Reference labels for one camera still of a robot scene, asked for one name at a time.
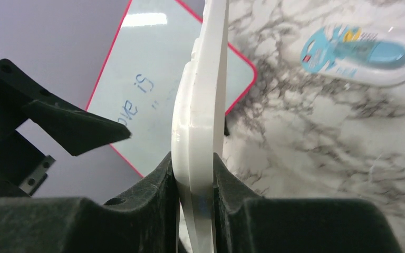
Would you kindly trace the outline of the white plastic bin lid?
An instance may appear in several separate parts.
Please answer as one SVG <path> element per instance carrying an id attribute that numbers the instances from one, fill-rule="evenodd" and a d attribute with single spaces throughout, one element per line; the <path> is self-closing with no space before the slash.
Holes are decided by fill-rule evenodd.
<path id="1" fill-rule="evenodd" d="M 214 155 L 223 152 L 229 3 L 207 1 L 172 116 L 171 158 L 193 252 L 214 252 Z"/>

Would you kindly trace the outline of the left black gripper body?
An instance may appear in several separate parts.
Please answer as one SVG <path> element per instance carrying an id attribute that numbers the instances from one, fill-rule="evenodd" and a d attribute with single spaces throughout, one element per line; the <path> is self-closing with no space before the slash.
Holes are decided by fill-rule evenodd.
<path id="1" fill-rule="evenodd" d="M 0 60 L 0 197 L 31 197 L 55 162 L 17 131 L 28 120 L 13 87 L 19 71 L 12 61 Z"/>

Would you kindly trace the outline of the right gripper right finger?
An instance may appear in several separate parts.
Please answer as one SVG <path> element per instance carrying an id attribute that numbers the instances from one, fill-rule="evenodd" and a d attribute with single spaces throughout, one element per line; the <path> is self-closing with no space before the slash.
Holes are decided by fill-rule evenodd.
<path id="1" fill-rule="evenodd" d="M 214 155 L 217 252 L 401 252 L 383 213 L 361 199 L 258 195 Z"/>

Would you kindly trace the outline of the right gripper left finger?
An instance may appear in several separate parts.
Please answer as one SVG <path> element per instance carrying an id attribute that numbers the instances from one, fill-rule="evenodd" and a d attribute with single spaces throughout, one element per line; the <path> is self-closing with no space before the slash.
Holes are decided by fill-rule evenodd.
<path id="1" fill-rule="evenodd" d="M 169 154 L 103 205 L 84 197 L 31 198 L 0 179 L 0 252 L 179 252 L 178 223 Z"/>

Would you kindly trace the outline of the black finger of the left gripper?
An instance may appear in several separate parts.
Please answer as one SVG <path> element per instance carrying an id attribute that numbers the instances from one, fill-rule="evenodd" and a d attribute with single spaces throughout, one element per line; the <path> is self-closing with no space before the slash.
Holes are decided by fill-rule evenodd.
<path id="1" fill-rule="evenodd" d="M 72 156 L 131 137 L 125 125 L 65 101 L 34 100 L 22 111 Z"/>

